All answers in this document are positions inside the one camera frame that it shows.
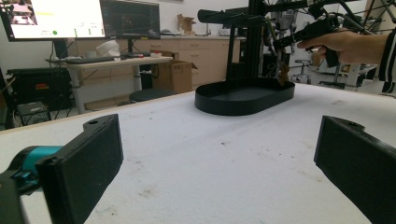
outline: cabinet drawer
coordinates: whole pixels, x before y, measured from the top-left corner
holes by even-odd
[[[184,40],[178,42],[179,49],[209,49],[209,43],[205,40]]]
[[[209,40],[209,47],[210,49],[221,49],[227,50],[230,46],[230,40]]]
[[[177,40],[138,40],[134,45],[142,51],[150,51],[151,49],[177,51]]]
[[[209,66],[208,49],[181,50],[178,56],[181,61],[194,63],[198,67]]]

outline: cardboard box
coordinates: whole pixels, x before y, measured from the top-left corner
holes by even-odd
[[[89,102],[84,104],[86,110],[100,110],[110,107],[115,107],[118,105],[128,105],[129,104],[129,94],[121,95],[117,97],[108,98],[105,100]]]
[[[319,66],[320,62],[321,62],[320,54],[318,53],[317,50],[313,50],[313,53],[312,53],[312,65]]]
[[[174,56],[178,53],[161,50],[163,56]],[[192,69],[198,69],[195,64],[179,60],[169,63],[155,64],[151,68],[153,89],[168,89],[177,93],[192,91]]]
[[[183,17],[182,14],[177,15],[178,26],[184,31],[184,35],[195,35],[192,25],[196,22],[193,20],[194,18],[192,17]]]

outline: black metal stand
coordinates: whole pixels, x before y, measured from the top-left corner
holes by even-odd
[[[344,89],[345,86],[346,86],[346,84],[345,84],[345,83],[337,82],[338,74],[340,73],[340,68],[341,68],[341,65],[340,65],[340,64],[338,64],[338,65],[335,67],[335,74],[334,74],[334,80],[333,80],[333,82],[329,82],[329,81],[320,81],[319,84],[328,85],[328,86],[335,86],[335,87],[338,87],[338,88],[340,88],[340,89]]]
[[[257,77],[259,74],[259,59],[260,59],[260,44],[261,44],[261,30],[266,25],[267,20],[264,16],[259,15],[260,7],[258,3],[253,8],[249,8],[249,13],[253,15],[246,15],[244,13],[229,13],[224,11],[210,11],[199,10],[198,20],[205,23],[228,24],[231,25],[230,33],[230,47],[228,51],[227,62],[227,79],[231,77],[232,58],[233,58],[233,42],[235,28],[247,28],[247,66],[244,77]]]

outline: white wall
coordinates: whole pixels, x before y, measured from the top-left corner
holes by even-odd
[[[396,7],[395,6],[390,6],[389,9],[392,12],[393,16],[396,17]],[[394,29],[396,27],[396,24],[393,23],[393,21],[390,18],[390,15],[388,14],[388,12],[386,12],[382,16],[382,20],[383,21],[379,25],[379,30],[389,30],[389,29]]]
[[[222,10],[233,7],[247,7],[248,0],[141,0],[160,4],[161,29],[177,30],[177,14],[197,17],[199,9]],[[204,34],[205,24],[194,20],[193,30]],[[217,34],[221,25],[209,24],[212,34]],[[9,43],[3,25],[0,25],[0,67],[3,74],[13,68],[33,68],[49,66],[45,59],[51,54],[51,42]]]
[[[350,8],[350,10],[354,13],[362,12],[366,9],[366,0],[364,1],[355,1],[355,2],[348,2],[346,5]],[[339,7],[339,13],[347,14],[347,11],[343,7]]]

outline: human arm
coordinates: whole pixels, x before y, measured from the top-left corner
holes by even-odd
[[[358,35],[341,31],[298,43],[299,49],[326,46],[338,52],[341,63],[381,63],[388,35]],[[326,48],[320,47],[318,53],[325,58]]]

